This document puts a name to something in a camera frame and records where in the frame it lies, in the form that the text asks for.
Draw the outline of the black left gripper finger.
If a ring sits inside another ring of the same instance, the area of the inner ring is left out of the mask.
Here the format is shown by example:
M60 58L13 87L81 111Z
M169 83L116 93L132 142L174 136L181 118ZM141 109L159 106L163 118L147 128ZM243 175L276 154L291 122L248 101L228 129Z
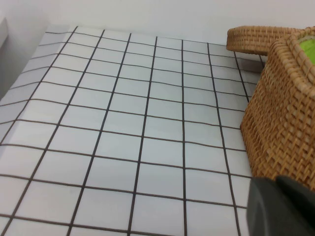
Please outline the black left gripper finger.
M251 236L313 236L315 192L285 176L251 179L247 204Z

